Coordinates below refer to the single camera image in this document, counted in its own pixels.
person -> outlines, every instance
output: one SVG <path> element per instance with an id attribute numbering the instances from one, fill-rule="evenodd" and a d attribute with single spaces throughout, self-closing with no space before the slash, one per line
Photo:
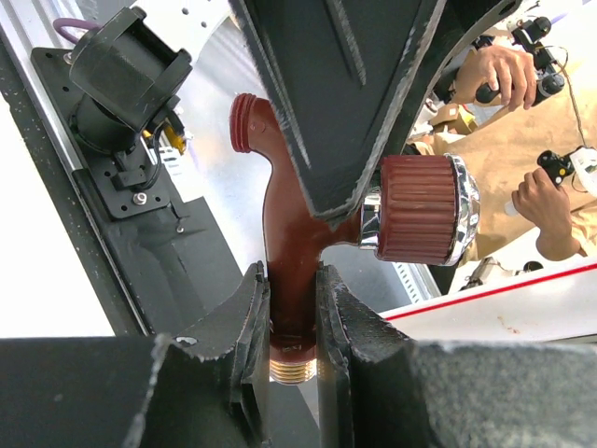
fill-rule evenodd
<path id="1" fill-rule="evenodd" d="M 567 16 L 548 35 L 554 45 L 567 50 L 565 69 L 589 146 L 597 145 L 597 120 L 593 119 L 597 117 L 597 58 L 590 36 L 595 17 L 584 9 L 584 13 Z M 560 188 L 554 187 L 547 173 L 536 165 L 537 157 L 546 149 L 563 156 L 582 145 L 568 86 L 531 107 L 536 85 L 533 59 L 502 43 L 468 54 L 453 83 L 453 101 L 473 103 L 477 88 L 484 82 L 494 90 L 501 89 L 504 106 L 487 123 L 464 138 L 439 133 L 415 143 L 422 154 L 450 152 L 461 156 L 477 179 L 479 232 L 461 264 L 487 257 L 534 226 L 540 230 L 536 247 L 546 259 L 597 255 L 595 198 L 583 192 L 571 176 Z M 505 213 L 510 200 L 518 216 Z"/>

brass thread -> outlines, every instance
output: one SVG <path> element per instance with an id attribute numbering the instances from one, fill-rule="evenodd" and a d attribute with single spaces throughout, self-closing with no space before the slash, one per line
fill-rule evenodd
<path id="1" fill-rule="evenodd" d="M 289 364 L 270 359 L 270 376 L 281 385 L 299 385 L 311 380 L 317 372 L 317 359 Z"/>

red threaded end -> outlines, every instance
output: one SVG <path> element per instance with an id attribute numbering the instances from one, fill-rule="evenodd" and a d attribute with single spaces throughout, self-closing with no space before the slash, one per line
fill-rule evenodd
<path id="1" fill-rule="evenodd" d="M 249 147 L 249 116 L 257 100 L 251 93 L 241 93 L 230 108 L 230 142 L 236 152 L 251 152 Z"/>
<path id="2" fill-rule="evenodd" d="M 378 258 L 444 264 L 453 246 L 457 194 L 448 158 L 386 157 Z"/>

screw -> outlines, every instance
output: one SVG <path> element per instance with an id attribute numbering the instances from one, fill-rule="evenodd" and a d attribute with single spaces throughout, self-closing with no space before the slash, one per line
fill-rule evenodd
<path id="1" fill-rule="evenodd" d="M 188 336 L 178 336 L 175 340 L 178 343 L 184 345 L 185 347 L 189 347 L 197 343 L 197 340 L 195 338 L 190 338 Z"/>
<path id="2" fill-rule="evenodd" d="M 132 203 L 135 205 L 145 205 L 147 202 L 147 195 L 145 193 L 134 193 L 132 195 Z"/>

tan shirt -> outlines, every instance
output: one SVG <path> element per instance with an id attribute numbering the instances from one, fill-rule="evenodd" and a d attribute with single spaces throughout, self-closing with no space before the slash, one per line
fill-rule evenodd
<path id="1" fill-rule="evenodd" d="M 590 30 L 592 19 L 589 15 L 585 23 L 583 17 L 575 17 L 575 29 Z M 568 49 L 566 71 L 572 79 L 587 144 L 597 147 L 597 57 L 592 40 L 582 33 L 570 33 L 565 26 L 554 27 L 549 37 L 553 45 Z M 562 54 L 553 51 L 554 55 Z M 461 156 L 477 179 L 481 197 L 479 233 L 465 256 L 467 260 L 488 256 L 534 226 L 524 217 L 509 217 L 504 212 L 512 191 L 526 173 L 537 168 L 541 152 L 550 149 L 563 156 L 582 144 L 567 83 L 564 91 L 531 110 L 502 110 L 497 115 L 499 119 L 456 142 L 448 143 L 437 134 L 430 145 L 417 143 L 423 153 L 450 152 Z M 573 236 L 587 255 L 597 255 L 597 200 L 588 193 L 575 191 L 571 180 L 571 176 L 565 179 L 563 187 L 570 197 Z M 584 191 L 578 180 L 575 187 Z"/>

